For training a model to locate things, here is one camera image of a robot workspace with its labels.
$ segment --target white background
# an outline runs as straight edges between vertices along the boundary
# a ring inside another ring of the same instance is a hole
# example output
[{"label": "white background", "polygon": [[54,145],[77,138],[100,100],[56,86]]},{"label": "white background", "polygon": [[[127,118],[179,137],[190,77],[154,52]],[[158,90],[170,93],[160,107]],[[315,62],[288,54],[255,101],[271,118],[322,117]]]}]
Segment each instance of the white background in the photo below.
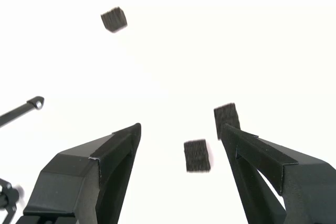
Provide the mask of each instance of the white background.
[{"label": "white background", "polygon": [[[115,6],[129,25],[112,34]],[[120,224],[247,223],[213,108],[336,166],[335,41],[336,0],[0,0],[0,114],[46,99],[0,129],[0,177],[27,203],[58,152],[140,122]],[[199,138],[212,170],[188,174]]]}]

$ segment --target robotic claw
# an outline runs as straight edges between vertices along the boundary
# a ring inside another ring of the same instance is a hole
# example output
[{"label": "robotic claw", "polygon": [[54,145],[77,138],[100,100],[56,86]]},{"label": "robotic claw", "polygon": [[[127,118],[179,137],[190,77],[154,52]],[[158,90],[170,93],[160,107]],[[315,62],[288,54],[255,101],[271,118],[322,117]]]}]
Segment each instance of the robotic claw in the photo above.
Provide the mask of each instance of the robotic claw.
[{"label": "robotic claw", "polygon": [[[36,108],[43,98],[0,117],[0,126]],[[336,170],[328,163],[260,139],[216,118],[249,224],[335,224]],[[135,124],[58,153],[41,171],[16,224],[116,224],[141,137]],[[283,196],[286,209],[261,175]],[[10,224],[19,193],[0,180],[0,210]]]}]

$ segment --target black sponge block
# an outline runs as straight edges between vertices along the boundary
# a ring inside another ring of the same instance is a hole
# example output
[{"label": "black sponge block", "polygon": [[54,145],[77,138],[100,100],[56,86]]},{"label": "black sponge block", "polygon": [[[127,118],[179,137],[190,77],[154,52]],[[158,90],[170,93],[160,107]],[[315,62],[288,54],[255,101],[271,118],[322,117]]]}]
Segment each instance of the black sponge block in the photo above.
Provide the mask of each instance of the black sponge block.
[{"label": "black sponge block", "polygon": [[229,103],[222,107],[216,108],[214,109],[214,112],[218,139],[221,139],[222,127],[225,124],[240,129],[238,113],[236,110],[236,105],[234,103]]},{"label": "black sponge block", "polygon": [[204,139],[185,142],[184,154],[188,172],[210,170],[209,154]]},{"label": "black sponge block", "polygon": [[116,33],[120,29],[127,26],[127,20],[123,10],[120,7],[116,7],[111,11],[101,15],[105,28]]}]

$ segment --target black foam cube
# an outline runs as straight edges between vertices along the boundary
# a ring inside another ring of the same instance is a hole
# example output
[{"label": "black foam cube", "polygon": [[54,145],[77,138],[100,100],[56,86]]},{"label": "black foam cube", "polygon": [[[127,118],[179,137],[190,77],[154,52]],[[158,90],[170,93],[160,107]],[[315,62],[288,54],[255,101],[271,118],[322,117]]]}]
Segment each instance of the black foam cube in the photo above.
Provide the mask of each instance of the black foam cube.
[{"label": "black foam cube", "polygon": [[210,170],[209,154],[204,139],[185,142],[184,154],[188,172],[208,172]]},{"label": "black foam cube", "polygon": [[102,14],[101,19],[103,20],[105,28],[112,33],[116,33],[127,26],[124,11],[120,7],[116,7],[111,11]]}]

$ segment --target black robot arm part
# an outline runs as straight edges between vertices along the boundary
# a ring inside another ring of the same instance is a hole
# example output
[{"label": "black robot arm part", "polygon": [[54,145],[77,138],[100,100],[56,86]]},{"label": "black robot arm part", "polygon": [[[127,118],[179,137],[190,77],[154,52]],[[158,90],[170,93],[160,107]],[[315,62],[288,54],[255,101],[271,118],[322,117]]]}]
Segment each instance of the black robot arm part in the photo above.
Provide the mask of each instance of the black robot arm part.
[{"label": "black robot arm part", "polygon": [[58,153],[17,224],[118,223],[140,138],[137,123]]},{"label": "black robot arm part", "polygon": [[[249,224],[336,223],[336,170],[331,165],[228,124],[220,139]],[[283,197],[286,209],[258,171]]]},{"label": "black robot arm part", "polygon": [[[0,127],[33,109],[42,109],[43,105],[43,97],[34,97],[30,99],[20,107],[0,116]],[[10,224],[16,212],[16,203],[19,200],[19,192],[17,189],[13,188],[9,182],[3,179],[0,179],[0,186],[2,187],[2,191],[0,192],[0,210],[6,210],[8,213],[3,224]]]}]

